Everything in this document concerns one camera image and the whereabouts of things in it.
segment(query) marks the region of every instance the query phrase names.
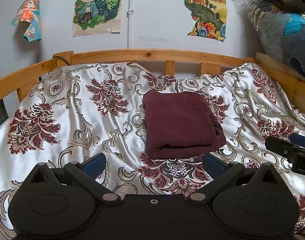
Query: metal screw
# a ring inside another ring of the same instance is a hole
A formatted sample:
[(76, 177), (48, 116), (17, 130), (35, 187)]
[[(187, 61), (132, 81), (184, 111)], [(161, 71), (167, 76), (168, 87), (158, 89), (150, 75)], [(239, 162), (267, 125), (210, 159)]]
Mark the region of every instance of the metal screw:
[(205, 198), (206, 198), (206, 195), (205, 194), (203, 194), (203, 193), (192, 193), (191, 195), (190, 195), (190, 198), (192, 199), (192, 200), (195, 200), (195, 201), (201, 201), (201, 200), (204, 200)]
[(159, 202), (159, 201), (158, 201), (157, 199), (151, 199), (151, 200), (150, 200), (150, 203), (151, 203), (151, 204), (157, 204), (158, 202)]
[(118, 198), (118, 195), (115, 193), (106, 193), (102, 196), (102, 198), (106, 201), (115, 201)]

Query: wooden bed frame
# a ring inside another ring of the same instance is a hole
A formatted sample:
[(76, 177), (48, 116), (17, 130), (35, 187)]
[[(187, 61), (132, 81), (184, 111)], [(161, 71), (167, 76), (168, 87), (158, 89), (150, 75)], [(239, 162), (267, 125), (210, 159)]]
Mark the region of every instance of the wooden bed frame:
[[(169, 50), (169, 49), (118, 49), (104, 50), (74, 54), (65, 51), (54, 54), (67, 60), (71, 65), (87, 63), (115, 63), (123, 61), (163, 60), (165, 61), (165, 74), (174, 76), (175, 62), (200, 63), (200, 75), (218, 74), (221, 66), (237, 67), (246, 62), (255, 62), (267, 74), (277, 80), (289, 100), (302, 112), (305, 112), (305, 79), (285, 65), (279, 64), (265, 54), (257, 53), (254, 58), (235, 58), (217, 54), (196, 51)], [(0, 100), (11, 92), (17, 90), (19, 101), (27, 95), (30, 89), (38, 83), (38, 77), (52, 71), (57, 67), (66, 66), (67, 63), (60, 58), (52, 58), (26, 68), (17, 70), (0, 78)]]

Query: white wall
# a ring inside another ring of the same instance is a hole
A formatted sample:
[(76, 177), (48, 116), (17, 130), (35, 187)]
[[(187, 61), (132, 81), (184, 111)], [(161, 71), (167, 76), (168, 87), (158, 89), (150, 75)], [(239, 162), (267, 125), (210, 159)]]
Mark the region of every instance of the white wall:
[[(24, 0), (0, 0), (0, 77), (46, 60), (54, 53), (73, 50), (75, 53), (125, 49), (127, 47), (128, 0), (122, 5), (120, 34), (95, 34), (73, 38), (72, 17), (75, 0), (40, 0), (42, 40), (26, 41), (22, 35), (26, 26), (13, 27), (10, 22)], [(254, 57), (262, 52), (258, 35), (248, 19), (237, 13), (232, 0), (227, 0), (227, 29), (224, 42), (187, 36), (194, 24), (184, 0), (134, 0), (132, 48), (185, 49), (234, 57)], [(181, 72), (194, 71), (181, 68)], [(4, 99), (9, 116), (18, 105), (16, 93)]]

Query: satin bedspread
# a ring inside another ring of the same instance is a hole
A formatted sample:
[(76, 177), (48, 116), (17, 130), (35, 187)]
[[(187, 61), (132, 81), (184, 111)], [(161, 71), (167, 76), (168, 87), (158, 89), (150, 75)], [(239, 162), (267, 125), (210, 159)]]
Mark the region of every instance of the satin bedspread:
[(8, 203), (38, 162), (63, 167), (104, 152), (106, 169), (97, 181), (122, 197), (189, 195), (209, 183), (201, 156), (152, 160), (146, 155), (143, 95), (151, 89), (203, 96), (227, 139), (213, 154), (246, 167), (271, 162), (297, 199), (301, 216), (295, 232), (302, 231), (305, 176), (292, 173), (285, 158), (264, 146), (268, 136), (305, 136), (305, 115), (293, 108), (278, 83), (252, 63), (178, 81), (154, 76), (138, 64), (118, 63), (53, 70), (19, 104), (14, 118), (0, 126), (0, 239), (16, 235), (7, 216)]

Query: maroon shirt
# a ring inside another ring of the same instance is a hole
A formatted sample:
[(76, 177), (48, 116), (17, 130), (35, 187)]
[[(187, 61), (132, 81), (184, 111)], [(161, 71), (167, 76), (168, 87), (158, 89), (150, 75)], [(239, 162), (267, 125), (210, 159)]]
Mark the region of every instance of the maroon shirt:
[(188, 158), (226, 144), (205, 99), (194, 92), (144, 95), (147, 154), (152, 159)]

